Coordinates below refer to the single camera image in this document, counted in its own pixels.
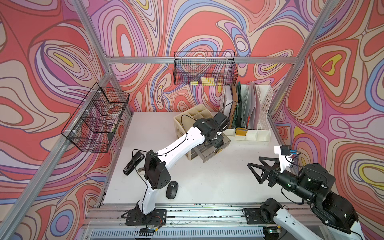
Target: wall-mounted basket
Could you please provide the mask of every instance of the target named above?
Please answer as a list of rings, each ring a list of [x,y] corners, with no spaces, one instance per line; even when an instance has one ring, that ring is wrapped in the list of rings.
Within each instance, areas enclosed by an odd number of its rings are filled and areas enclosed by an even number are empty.
[[[72,115],[61,134],[82,152],[108,152],[128,105],[129,94],[112,87],[98,86],[94,91],[96,93],[73,129],[65,130]]]
[[[174,53],[175,85],[234,86],[238,71],[232,51],[180,51]]]

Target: white table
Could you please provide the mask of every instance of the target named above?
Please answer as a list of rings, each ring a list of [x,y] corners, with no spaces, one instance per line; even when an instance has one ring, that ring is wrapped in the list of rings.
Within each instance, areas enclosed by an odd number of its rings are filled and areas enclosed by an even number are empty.
[[[177,114],[179,113],[134,113],[106,191],[104,204],[135,204],[143,198],[146,189],[144,182],[135,171],[126,176],[122,170],[131,160],[133,149],[152,149],[156,152],[177,139],[173,123],[173,117]],[[261,164],[259,156],[277,157],[273,152],[275,145],[278,143],[272,134],[267,146],[229,144],[206,163],[199,156],[191,161],[183,156],[169,171],[171,180],[179,184],[176,198],[166,198],[167,187],[164,187],[160,190],[157,203],[259,203],[269,197],[281,203],[289,202],[280,193],[281,186],[276,184],[271,188],[267,181],[260,185],[247,167],[248,162]],[[290,192],[284,193],[292,201],[301,201]]]

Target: black wireless mouse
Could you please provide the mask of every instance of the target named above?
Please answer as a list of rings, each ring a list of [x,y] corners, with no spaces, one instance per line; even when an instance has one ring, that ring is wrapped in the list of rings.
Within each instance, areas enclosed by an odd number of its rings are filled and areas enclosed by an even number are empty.
[[[176,181],[170,181],[167,187],[166,197],[168,199],[174,199],[176,197],[179,184]]]

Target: swirly pattern backdrop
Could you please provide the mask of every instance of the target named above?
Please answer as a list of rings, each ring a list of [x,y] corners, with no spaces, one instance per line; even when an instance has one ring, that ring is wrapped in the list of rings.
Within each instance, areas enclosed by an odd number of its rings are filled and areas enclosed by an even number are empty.
[[[273,115],[299,164],[336,177],[371,240],[384,239],[383,36],[383,1],[340,1]]]
[[[108,56],[173,56],[175,51],[226,51],[236,56],[297,56],[323,0],[94,0],[87,11]],[[239,64],[242,83],[276,91],[290,65]],[[175,86],[172,64],[112,66],[134,111],[217,110],[220,87]]]
[[[104,70],[71,0],[0,1],[0,221]],[[96,203],[109,153],[64,153],[13,239],[73,239]]]

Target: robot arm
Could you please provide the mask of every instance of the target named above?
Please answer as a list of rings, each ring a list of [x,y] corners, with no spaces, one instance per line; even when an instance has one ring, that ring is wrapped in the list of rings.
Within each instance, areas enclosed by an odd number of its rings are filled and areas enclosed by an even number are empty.
[[[268,180],[268,186],[279,184],[285,190],[301,197],[303,202],[306,200],[311,211],[329,228],[335,239],[364,239],[355,209],[347,199],[331,191],[335,177],[325,168],[313,163],[305,165],[298,175],[286,171],[287,167],[292,166],[293,152],[295,151],[289,145],[275,146],[275,153],[279,158],[260,157],[263,165],[248,163],[248,168],[260,184]],[[269,166],[265,160],[275,163]],[[258,175],[253,167],[261,169],[261,175]],[[260,207],[260,214],[265,221],[274,221],[297,239],[321,239],[272,198]]]
[[[155,209],[157,193],[171,180],[169,169],[184,154],[205,141],[218,148],[223,144],[221,133],[228,126],[229,119],[218,112],[212,119],[198,119],[182,137],[166,148],[156,153],[150,150],[145,158],[145,179],[147,189],[143,200],[138,202],[138,207],[143,215],[147,215]]]

